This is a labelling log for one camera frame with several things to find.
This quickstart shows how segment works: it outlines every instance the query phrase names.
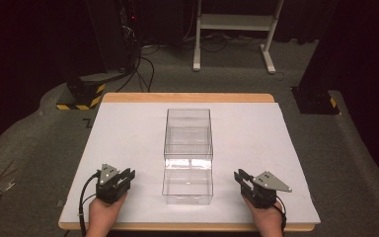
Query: transparent acrylic container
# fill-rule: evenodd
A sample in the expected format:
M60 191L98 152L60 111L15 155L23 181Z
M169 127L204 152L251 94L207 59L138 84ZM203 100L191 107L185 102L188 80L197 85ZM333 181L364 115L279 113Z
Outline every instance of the transparent acrylic container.
M162 194L167 204L210 204L213 145L209 109L169 109Z

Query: metal frame leg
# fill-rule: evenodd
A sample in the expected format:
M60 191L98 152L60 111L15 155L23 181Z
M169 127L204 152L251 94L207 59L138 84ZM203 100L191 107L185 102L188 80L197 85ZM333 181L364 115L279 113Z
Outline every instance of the metal frame leg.
M196 34L195 34L195 49L193 51L193 70L201 69L201 49L199 39L201 35L201 0L198 0L198 10L196 14Z
M269 74L275 73L275 67L273 66L272 59L270 58L269 54L269 47L270 43L272 42L273 34L275 33L276 24L278 23L279 19L279 13L281 12L282 4L284 3L284 0L279 0L278 4L276 5L275 13L273 14L273 20L269 27L269 32L266 37L266 43L261 44L261 53L264 56L266 69Z

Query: human hand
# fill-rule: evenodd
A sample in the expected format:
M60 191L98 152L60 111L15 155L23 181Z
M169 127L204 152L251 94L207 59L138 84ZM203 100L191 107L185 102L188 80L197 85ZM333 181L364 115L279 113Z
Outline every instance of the human hand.
M118 218L127 193L113 204L94 198L89 204L89 228L87 237L106 237Z
M244 196L242 197L252 213L252 218L254 219L254 223L260 231L261 236L282 237L281 214L273 207L267 209L255 208L247 198ZM279 203L279 201L275 203L275 206L281 209L281 203Z

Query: gray floor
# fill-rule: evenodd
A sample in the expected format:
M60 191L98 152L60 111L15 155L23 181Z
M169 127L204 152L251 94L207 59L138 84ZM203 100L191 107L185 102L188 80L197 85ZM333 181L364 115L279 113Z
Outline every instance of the gray floor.
M213 50L217 45L203 45ZM275 42L270 52L276 70L268 75L258 45L228 45L201 53L201 70L193 72L193 50L156 47L143 50L155 66L152 92L270 93L280 104L322 223L307 233L286 236L379 236L379 170L351 121L341 94L331 91L341 115L301 115L290 92L298 86L316 44ZM141 62L148 80L151 68ZM113 92L125 80L107 85ZM17 171L0 182L16 185L0 201L0 236L63 236L57 225L70 184L91 129L83 119L93 111L59 111L56 101L65 85L43 95L39 109L0 136L0 173L14 161ZM121 91L139 92L137 77ZM176 232L123 232L122 236L181 236ZM253 233L204 235L256 236ZM68 236L80 236L71 231Z

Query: white table surface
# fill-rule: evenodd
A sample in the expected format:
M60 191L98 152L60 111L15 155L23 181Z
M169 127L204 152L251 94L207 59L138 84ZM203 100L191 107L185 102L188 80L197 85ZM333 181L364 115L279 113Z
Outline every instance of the white table surface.
M162 196L166 117L167 109L173 108L210 109L214 149L210 205L170 205ZM287 209L287 228L320 223L278 103L102 102L60 215L61 228L79 228L82 188L103 163L136 171L114 229L162 229L173 224L175 229L206 225L203 229L214 230L214 225L232 229L241 224L251 226L241 230L254 230L233 176L240 168L253 176L271 171L292 189L277 192ZM96 181L89 184L85 198L95 193Z

